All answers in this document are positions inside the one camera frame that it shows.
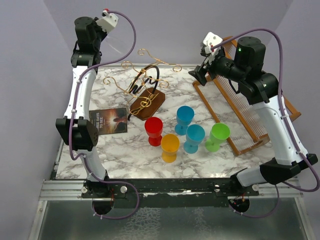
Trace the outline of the green plastic goblet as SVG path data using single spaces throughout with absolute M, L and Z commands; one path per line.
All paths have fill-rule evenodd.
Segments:
M 230 128 L 222 123 L 215 123 L 209 133 L 209 138 L 205 142 L 205 148 L 209 152 L 217 152 L 220 149 L 220 145 L 224 143 L 230 136 Z

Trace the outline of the clear wine glass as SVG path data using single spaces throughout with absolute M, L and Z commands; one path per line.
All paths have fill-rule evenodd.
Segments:
M 125 54 L 127 52 L 127 45 L 117 37 L 110 36 L 105 37 L 107 44 L 119 54 Z

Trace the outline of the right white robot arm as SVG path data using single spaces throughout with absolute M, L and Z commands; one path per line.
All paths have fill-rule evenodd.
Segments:
M 230 191 L 240 196 L 248 186 L 269 183 L 277 185 L 295 177 L 318 162 L 300 142 L 292 121 L 284 108 L 284 97 L 278 93 L 279 81 L 262 70 L 266 46 L 256 37 L 245 36 L 237 41 L 234 59 L 226 56 L 226 42 L 209 32 L 201 43 L 201 65 L 189 72 L 202 86 L 206 75 L 213 80 L 224 77 L 238 84 L 236 93 L 246 97 L 262 120 L 275 153 L 274 158 L 254 168 L 245 168 L 230 178 Z

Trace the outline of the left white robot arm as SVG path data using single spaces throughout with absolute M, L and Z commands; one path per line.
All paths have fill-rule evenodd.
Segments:
M 108 173 L 98 156 L 98 130 L 91 123 L 89 106 L 93 83 L 97 76 L 97 64 L 101 62 L 100 46 L 107 33 L 98 26 L 96 19 L 82 16 L 74 21 L 77 40 L 71 56 L 72 88 L 67 109 L 55 126 L 69 147 L 72 160 L 80 158 L 86 179 L 95 182 L 93 191 L 106 197 L 111 186 L 106 180 Z

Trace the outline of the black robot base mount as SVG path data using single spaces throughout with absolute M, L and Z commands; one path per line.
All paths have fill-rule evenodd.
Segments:
M 227 207 L 229 197 L 258 196 L 252 186 L 229 178 L 127 178 L 107 183 L 86 180 L 83 199 L 110 203 L 117 208 Z

